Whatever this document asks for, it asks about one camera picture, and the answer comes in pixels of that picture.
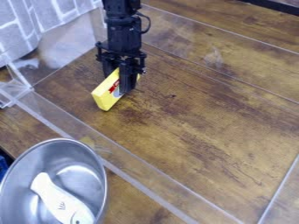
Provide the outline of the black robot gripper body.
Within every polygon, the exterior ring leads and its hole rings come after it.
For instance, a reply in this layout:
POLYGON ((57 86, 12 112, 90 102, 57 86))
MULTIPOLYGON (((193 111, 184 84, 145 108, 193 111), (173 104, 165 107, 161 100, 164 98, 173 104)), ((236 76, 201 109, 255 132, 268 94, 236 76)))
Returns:
POLYGON ((117 60, 128 57, 136 59, 137 72, 143 73, 145 69, 145 54, 140 51, 141 35, 147 31, 141 30, 141 18, 129 17, 105 17, 106 40, 97 42, 97 61, 102 64, 102 59, 117 60))

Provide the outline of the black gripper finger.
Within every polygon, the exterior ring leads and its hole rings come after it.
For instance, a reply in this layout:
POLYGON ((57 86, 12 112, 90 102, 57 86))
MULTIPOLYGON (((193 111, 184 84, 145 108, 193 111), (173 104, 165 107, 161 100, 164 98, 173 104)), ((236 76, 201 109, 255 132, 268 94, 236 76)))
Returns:
POLYGON ((106 78, 113 71, 117 69, 117 60, 116 59, 102 59, 102 73, 106 78))
POLYGON ((118 65, 118 91, 121 94, 128 93, 136 87, 136 76, 136 61, 122 61, 118 65))

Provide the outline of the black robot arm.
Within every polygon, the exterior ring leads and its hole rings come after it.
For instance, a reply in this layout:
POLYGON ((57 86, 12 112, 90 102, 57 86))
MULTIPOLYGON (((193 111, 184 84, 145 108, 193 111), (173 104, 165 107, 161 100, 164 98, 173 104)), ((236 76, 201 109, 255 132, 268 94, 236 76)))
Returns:
POLYGON ((101 0, 105 10, 106 40, 96 43, 97 61, 104 76, 118 69, 118 92, 128 93, 136 87, 136 78, 145 72, 147 54, 141 51, 141 35, 151 26, 141 28, 140 0, 101 0))

